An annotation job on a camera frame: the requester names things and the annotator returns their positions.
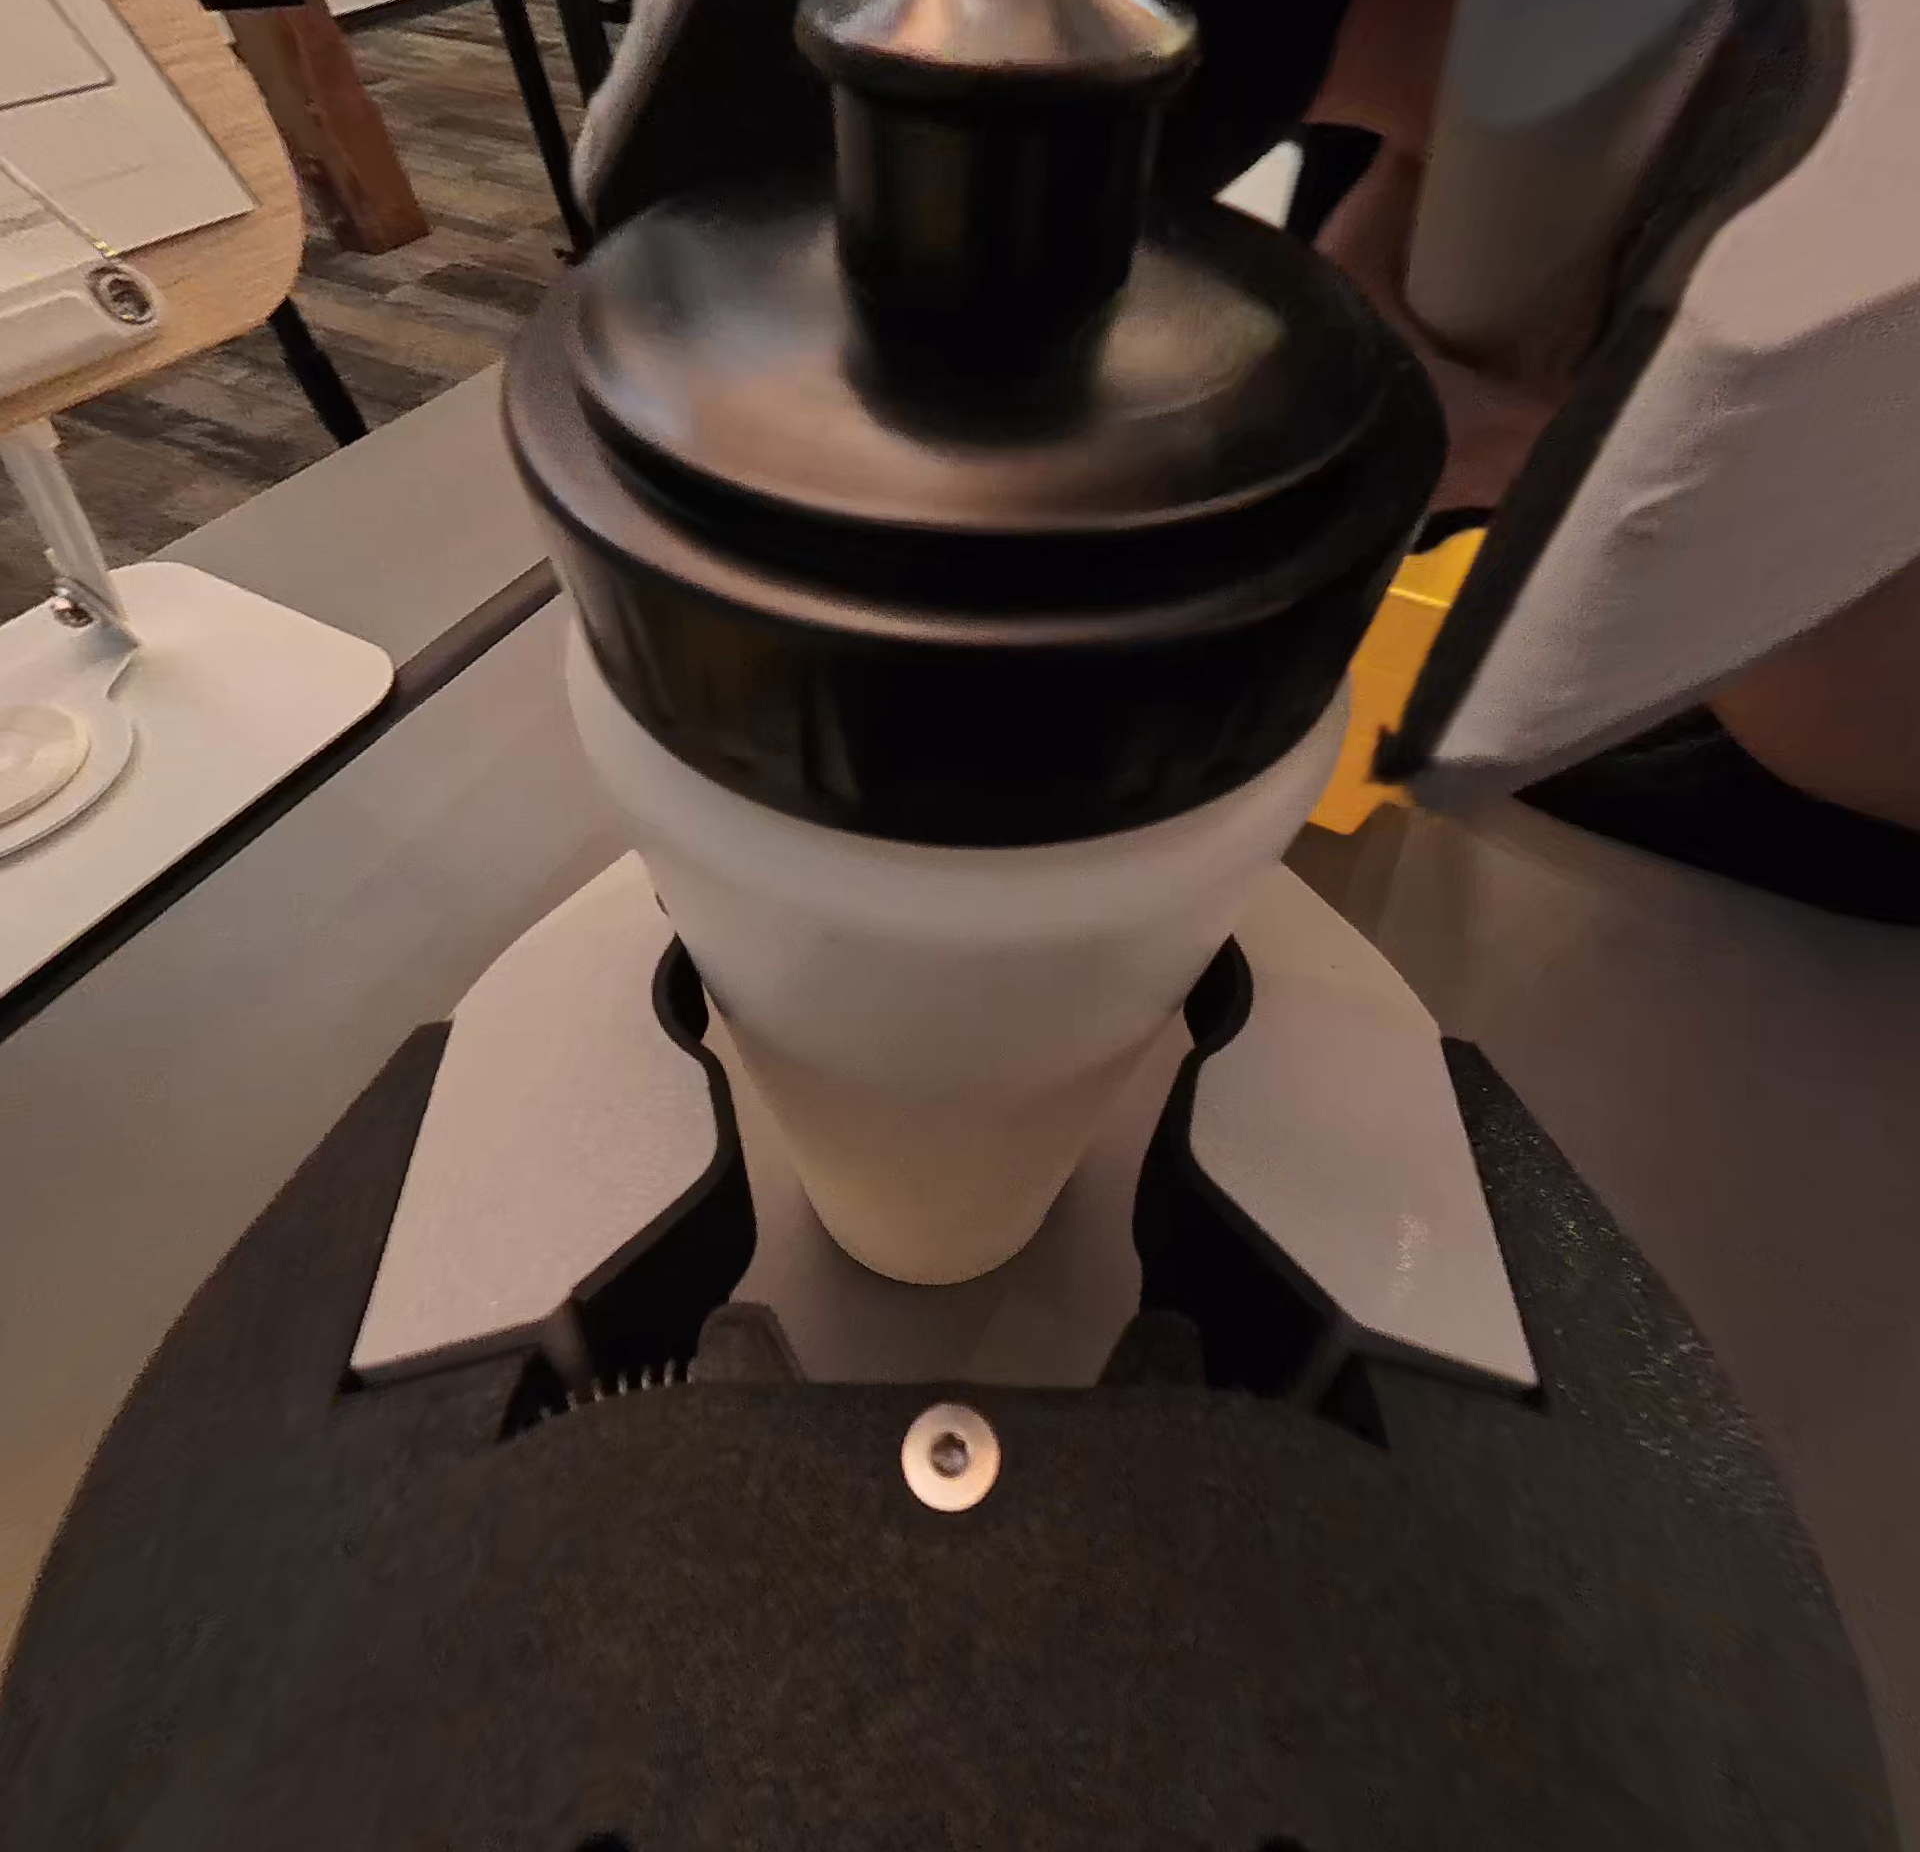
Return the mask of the black bottle lid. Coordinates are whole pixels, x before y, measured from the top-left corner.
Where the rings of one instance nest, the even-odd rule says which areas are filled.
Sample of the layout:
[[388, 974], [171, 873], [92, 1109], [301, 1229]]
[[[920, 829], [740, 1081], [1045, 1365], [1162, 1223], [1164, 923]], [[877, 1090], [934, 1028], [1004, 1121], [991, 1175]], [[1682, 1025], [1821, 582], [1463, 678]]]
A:
[[1216, 195], [1348, 0], [799, 0], [820, 184], [644, 209], [503, 428], [588, 650], [675, 759], [938, 850], [1157, 824], [1330, 701], [1426, 516], [1421, 362]]

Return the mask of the white plastic bottle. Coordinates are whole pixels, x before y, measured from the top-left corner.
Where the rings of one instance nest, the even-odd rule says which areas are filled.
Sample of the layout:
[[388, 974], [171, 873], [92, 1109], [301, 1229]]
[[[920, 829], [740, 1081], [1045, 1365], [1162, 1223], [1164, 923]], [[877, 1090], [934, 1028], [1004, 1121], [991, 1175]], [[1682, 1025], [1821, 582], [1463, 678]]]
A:
[[1348, 681], [1250, 783], [1138, 831], [1011, 851], [828, 831], [700, 776], [571, 624], [588, 768], [775, 1119], [828, 1236], [972, 1281], [1035, 1234], [1260, 875], [1303, 831]]

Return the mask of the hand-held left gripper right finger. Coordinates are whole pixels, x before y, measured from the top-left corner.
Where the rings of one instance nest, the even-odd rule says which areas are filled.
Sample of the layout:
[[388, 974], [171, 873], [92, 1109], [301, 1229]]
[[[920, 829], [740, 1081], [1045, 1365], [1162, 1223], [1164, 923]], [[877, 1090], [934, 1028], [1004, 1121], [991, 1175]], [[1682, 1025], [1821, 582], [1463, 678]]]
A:
[[1181, 1018], [1135, 1252], [1204, 1385], [1324, 1404], [1392, 1365], [1537, 1396], [1442, 1035], [1387, 956], [1278, 864]]

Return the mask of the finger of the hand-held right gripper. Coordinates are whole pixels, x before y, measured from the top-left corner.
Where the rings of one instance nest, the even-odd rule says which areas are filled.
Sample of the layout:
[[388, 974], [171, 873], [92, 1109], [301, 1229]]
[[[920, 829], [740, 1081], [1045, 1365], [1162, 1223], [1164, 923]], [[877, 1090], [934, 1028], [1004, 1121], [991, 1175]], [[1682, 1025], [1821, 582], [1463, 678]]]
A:
[[593, 234], [677, 195], [820, 184], [828, 86], [796, 42], [799, 0], [635, 0], [571, 150]]
[[1736, 0], [1573, 356], [1460, 362], [1560, 398], [1390, 733], [1435, 807], [1706, 701], [1915, 556], [1918, 0]]

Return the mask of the black metal stand leg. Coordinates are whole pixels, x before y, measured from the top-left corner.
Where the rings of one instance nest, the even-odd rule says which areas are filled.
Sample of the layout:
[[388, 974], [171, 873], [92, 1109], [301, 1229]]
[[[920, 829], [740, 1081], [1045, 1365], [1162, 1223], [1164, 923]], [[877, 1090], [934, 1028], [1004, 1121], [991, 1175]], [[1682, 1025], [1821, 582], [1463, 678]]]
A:
[[516, 88], [521, 110], [526, 112], [540, 165], [556, 199], [564, 245], [559, 259], [573, 266], [591, 252], [591, 230], [580, 213], [571, 193], [571, 159], [568, 141], [561, 133], [559, 110], [553, 98], [550, 82], [543, 73], [540, 42], [532, 30], [524, 0], [488, 0], [500, 37], [505, 40], [508, 64], [513, 69]]

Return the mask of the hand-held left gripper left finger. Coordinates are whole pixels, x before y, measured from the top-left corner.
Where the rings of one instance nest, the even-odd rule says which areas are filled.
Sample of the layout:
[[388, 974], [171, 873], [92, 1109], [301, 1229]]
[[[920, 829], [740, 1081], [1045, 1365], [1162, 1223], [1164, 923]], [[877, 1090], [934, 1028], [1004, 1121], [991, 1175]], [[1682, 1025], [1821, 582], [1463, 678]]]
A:
[[743, 1153], [704, 987], [646, 868], [614, 862], [453, 1007], [351, 1375], [689, 1367], [756, 1255]]

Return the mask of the black textured pad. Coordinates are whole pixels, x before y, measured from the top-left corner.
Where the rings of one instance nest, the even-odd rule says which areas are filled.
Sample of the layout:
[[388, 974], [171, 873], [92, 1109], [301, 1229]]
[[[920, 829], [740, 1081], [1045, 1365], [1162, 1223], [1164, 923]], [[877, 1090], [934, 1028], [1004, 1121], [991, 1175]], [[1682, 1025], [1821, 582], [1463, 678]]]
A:
[[1517, 799], [1572, 829], [1753, 891], [1918, 928], [1918, 835], [1775, 778], [1706, 707], [1668, 717]]

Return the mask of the person's right hand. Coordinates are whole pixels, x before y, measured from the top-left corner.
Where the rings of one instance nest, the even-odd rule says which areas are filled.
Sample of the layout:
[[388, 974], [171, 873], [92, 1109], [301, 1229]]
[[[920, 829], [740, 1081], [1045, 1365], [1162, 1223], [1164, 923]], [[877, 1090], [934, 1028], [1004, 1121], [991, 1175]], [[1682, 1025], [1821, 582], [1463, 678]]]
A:
[[1403, 305], [1403, 272], [1423, 189], [1455, 0], [1348, 0], [1308, 116], [1378, 137], [1316, 247], [1356, 282], [1427, 369], [1448, 420], [1483, 409], [1479, 378], [1438, 352]]

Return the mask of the wooden furniture leg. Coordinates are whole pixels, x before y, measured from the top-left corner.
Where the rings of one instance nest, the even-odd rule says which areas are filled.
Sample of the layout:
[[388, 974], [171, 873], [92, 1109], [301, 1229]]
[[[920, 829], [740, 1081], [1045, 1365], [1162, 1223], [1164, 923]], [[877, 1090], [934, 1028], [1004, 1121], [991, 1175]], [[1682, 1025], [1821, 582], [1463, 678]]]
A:
[[320, 5], [226, 14], [320, 222], [347, 254], [386, 255], [427, 237], [410, 177], [347, 37]]

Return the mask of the yellow plastic bin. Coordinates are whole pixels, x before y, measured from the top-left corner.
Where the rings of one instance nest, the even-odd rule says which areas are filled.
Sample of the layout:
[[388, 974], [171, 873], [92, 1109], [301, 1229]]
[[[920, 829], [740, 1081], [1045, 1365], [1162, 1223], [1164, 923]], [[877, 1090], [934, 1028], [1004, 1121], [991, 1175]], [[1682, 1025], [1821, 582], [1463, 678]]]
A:
[[1378, 748], [1403, 717], [1488, 521], [1488, 509], [1479, 508], [1436, 512], [1394, 570], [1348, 665], [1348, 728], [1330, 778], [1307, 818], [1313, 829], [1351, 835], [1380, 807], [1410, 805], [1402, 786], [1375, 778]]

